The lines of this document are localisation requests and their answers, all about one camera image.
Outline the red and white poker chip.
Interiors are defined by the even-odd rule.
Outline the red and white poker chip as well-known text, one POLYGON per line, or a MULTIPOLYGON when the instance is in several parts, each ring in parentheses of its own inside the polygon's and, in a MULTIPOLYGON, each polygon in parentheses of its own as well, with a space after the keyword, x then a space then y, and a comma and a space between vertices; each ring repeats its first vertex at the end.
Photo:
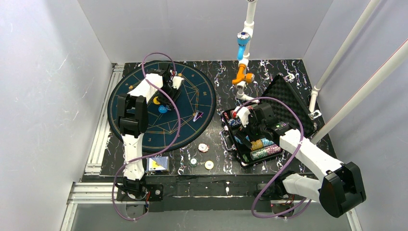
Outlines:
POLYGON ((206 152, 209 151, 209 146, 208 146, 207 144, 205 144, 205 143, 200 143, 200 144, 198 145, 198 150, 199 150, 200 152, 202 152, 202 153, 206 153, 206 152))

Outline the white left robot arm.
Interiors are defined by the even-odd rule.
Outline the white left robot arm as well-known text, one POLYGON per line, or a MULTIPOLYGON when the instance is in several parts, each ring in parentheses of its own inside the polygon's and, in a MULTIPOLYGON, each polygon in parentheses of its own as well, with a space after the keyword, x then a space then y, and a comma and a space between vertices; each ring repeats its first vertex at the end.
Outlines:
POLYGON ((117 126, 125 151, 124 182, 120 189, 136 186, 144 175, 142 141, 147 131, 148 102, 154 97, 165 108, 177 115, 177 131, 181 130, 181 116, 175 100, 184 78, 178 77, 172 66, 167 69, 152 69, 143 72, 144 79, 130 92, 118 97, 117 126))

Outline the yellow poker chip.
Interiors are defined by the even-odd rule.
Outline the yellow poker chip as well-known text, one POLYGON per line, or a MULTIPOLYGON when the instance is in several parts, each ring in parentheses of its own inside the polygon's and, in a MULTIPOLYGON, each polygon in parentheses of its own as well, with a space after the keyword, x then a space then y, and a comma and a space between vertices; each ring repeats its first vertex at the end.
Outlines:
POLYGON ((210 160, 206 161, 205 164, 204 164, 204 167, 205 167, 207 170, 212 170, 212 169, 214 168, 214 163, 213 163, 213 161, 210 161, 210 160))

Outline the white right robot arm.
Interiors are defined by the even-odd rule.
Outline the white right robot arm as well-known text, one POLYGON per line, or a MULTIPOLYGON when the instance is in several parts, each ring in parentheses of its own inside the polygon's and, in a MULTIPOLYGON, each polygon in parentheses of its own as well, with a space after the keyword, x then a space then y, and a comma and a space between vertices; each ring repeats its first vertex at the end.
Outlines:
POLYGON ((268 103, 256 105, 252 109, 243 104, 236 107, 234 112, 248 136, 264 136, 291 154, 286 164, 253 201, 251 212, 254 217, 267 218, 267 215, 255 212, 255 206, 271 185, 277 188, 279 194, 299 195, 303 199, 320 203, 323 209, 335 218, 366 201, 360 168, 353 162, 346 164, 333 158, 305 138, 301 121, 297 122, 297 128, 289 122, 277 119, 268 103), (303 163, 317 178, 311 179, 298 173, 283 173, 294 158, 303 163))

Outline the yellow big blind button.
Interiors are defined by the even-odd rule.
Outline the yellow big blind button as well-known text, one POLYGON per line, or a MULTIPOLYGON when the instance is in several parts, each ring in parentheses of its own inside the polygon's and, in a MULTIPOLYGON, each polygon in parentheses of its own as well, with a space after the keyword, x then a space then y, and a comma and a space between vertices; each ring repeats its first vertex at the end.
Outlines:
POLYGON ((160 104, 161 104, 160 101, 158 100, 158 97, 154 97, 153 103, 156 104, 156 105, 160 105, 160 104))

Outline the blue small blind button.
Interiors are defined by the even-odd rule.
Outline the blue small blind button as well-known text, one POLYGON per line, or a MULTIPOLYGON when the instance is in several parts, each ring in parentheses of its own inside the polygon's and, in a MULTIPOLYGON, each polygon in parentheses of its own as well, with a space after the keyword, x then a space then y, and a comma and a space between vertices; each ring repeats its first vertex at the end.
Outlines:
POLYGON ((158 108, 158 111, 159 111, 159 113, 164 114, 164 113, 167 113, 169 111, 169 109, 164 105, 160 105, 159 108, 158 108))

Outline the green poker chip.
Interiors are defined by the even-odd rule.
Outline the green poker chip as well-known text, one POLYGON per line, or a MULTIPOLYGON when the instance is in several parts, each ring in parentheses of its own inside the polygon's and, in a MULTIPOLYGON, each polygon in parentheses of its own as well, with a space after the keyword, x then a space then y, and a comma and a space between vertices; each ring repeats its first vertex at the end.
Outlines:
POLYGON ((196 158, 191 158, 189 161, 189 166, 196 167, 198 166, 198 160, 196 158))

